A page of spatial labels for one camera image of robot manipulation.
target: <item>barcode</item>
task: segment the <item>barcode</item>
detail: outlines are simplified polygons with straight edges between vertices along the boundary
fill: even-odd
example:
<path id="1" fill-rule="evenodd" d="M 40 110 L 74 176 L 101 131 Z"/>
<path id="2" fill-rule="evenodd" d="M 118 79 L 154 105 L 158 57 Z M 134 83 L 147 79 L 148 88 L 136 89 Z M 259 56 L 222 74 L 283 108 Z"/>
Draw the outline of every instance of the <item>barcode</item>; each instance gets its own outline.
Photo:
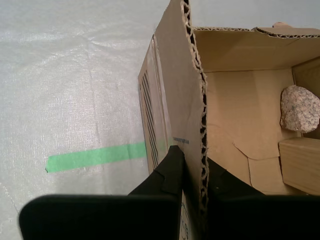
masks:
<path id="1" fill-rule="evenodd" d="M 157 150 L 157 141 L 156 141 L 156 134 L 155 134 L 155 120 L 152 111 L 152 104 L 150 98 L 150 86 L 148 82 L 148 72 L 145 71 L 142 77 L 142 88 L 143 88 L 143 98 L 144 98 L 144 105 L 146 111 L 146 119 L 147 119 L 147 128 L 149 132 L 149 141 L 151 146 L 151 158 L 152 158 L 152 166 L 155 169 L 159 162 L 158 162 L 158 150 Z"/>

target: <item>green tape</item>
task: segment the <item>green tape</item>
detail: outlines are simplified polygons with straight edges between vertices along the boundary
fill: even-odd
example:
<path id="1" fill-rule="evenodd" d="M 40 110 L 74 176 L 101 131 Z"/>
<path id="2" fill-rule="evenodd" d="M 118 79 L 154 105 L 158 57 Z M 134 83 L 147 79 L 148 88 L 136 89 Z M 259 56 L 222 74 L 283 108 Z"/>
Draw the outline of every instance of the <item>green tape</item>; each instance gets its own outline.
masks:
<path id="1" fill-rule="evenodd" d="M 146 156 L 146 144 L 140 142 L 50 156 L 45 169 L 48 173 L 55 173 Z"/>

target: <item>wrinkled plastic surface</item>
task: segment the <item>wrinkled plastic surface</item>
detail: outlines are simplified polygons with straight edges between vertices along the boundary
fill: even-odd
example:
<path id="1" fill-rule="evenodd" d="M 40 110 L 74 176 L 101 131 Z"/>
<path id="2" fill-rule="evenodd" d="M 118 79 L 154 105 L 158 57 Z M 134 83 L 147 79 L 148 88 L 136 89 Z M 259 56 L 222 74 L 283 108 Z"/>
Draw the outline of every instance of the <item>wrinkled plastic surface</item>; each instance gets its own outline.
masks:
<path id="1" fill-rule="evenodd" d="M 0 240 L 21 239 L 18 212 L 35 197 L 128 194 L 147 177 L 145 158 L 58 173 L 45 166 L 51 155 L 144 140 L 137 76 L 168 3 L 1 1 Z M 192 24 L 320 28 L 319 4 L 191 0 Z"/>

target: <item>rock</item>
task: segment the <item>rock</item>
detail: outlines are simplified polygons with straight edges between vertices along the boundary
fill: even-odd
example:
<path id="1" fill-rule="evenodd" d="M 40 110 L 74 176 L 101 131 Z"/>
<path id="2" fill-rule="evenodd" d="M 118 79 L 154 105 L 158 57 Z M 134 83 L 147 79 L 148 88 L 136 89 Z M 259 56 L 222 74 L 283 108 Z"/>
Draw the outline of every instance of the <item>rock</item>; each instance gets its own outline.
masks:
<path id="1" fill-rule="evenodd" d="M 292 28 L 289 24 L 283 22 L 283 21 L 278 21 L 275 24 L 272 25 L 273 28 Z"/>
<path id="2" fill-rule="evenodd" d="M 318 127 L 320 99 L 300 86 L 289 86 L 281 94 L 281 121 L 284 129 L 309 133 Z"/>

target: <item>box flap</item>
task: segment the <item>box flap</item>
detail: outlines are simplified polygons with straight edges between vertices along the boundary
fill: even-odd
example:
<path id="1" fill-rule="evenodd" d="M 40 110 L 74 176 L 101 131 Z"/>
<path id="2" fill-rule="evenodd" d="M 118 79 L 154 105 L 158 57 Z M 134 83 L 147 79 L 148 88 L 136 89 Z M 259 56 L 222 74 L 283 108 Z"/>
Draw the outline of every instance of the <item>box flap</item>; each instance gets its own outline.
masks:
<path id="1" fill-rule="evenodd" d="M 204 71 L 249 71 L 291 68 L 320 55 L 313 35 L 274 37 L 259 30 L 195 30 Z M 277 31 L 283 28 L 271 28 Z"/>
<path id="2" fill-rule="evenodd" d="M 171 0 L 155 31 L 173 144 L 184 153 L 190 174 L 187 200 L 200 213 L 207 212 L 207 99 L 188 0 Z"/>

